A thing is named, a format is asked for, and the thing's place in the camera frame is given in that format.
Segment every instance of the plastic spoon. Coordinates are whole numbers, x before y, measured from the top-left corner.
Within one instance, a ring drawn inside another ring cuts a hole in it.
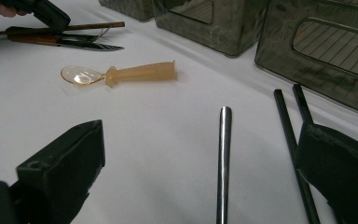
[[[75,85],[90,85],[105,80],[107,86],[114,86],[120,81],[159,81],[176,79],[174,62],[152,63],[132,68],[117,70],[110,67],[105,74],[79,66],[66,66],[61,70],[64,80]]]

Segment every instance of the white table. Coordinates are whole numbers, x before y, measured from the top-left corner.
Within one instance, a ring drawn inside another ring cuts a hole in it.
[[[101,7],[97,0],[52,1],[71,24],[124,21],[98,52],[14,43],[0,36],[0,180],[71,127],[103,120],[106,166],[74,224],[215,223],[219,113],[233,110],[228,223],[307,223],[285,142],[275,89],[282,89],[297,137],[292,83],[255,66],[256,46],[236,59]],[[8,26],[43,27],[33,16],[0,18]],[[99,31],[82,32],[98,34]],[[66,65],[106,71],[175,60],[178,80],[63,81]],[[358,113],[304,90],[316,123],[358,140]],[[312,189],[322,223],[335,223]]]

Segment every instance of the silver metal rod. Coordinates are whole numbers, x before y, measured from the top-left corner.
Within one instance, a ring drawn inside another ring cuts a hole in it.
[[[227,223],[229,151],[231,143],[231,108],[224,106],[220,112],[219,167],[217,177],[216,224]]]

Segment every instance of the black plastic object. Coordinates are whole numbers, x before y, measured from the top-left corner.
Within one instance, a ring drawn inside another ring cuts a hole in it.
[[[296,167],[348,224],[358,224],[358,142],[336,130],[304,123]]]
[[[270,0],[255,62],[358,110],[358,1]]]
[[[274,95],[309,223],[320,220],[305,179],[326,198],[338,223],[358,224],[358,142],[314,124],[301,86],[296,84],[293,90],[304,120],[298,146],[282,91],[276,90]]]
[[[19,165],[13,186],[0,182],[0,220],[11,220],[0,223],[70,223],[104,164],[102,121],[75,126]]]
[[[154,17],[152,0],[99,0],[101,6],[121,12],[138,21],[149,21]]]
[[[258,41],[268,0],[154,0],[155,21],[229,57]]]
[[[15,7],[34,16],[56,32],[63,32],[71,19],[48,0],[0,0],[6,7]]]

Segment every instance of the knife blade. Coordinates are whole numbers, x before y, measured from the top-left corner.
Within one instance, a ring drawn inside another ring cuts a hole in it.
[[[8,35],[7,38],[14,42],[40,44],[48,46],[65,46],[77,49],[92,49],[98,51],[115,51],[124,49],[119,46],[111,46],[105,44],[97,44],[89,41],[65,40],[52,34],[46,35]]]

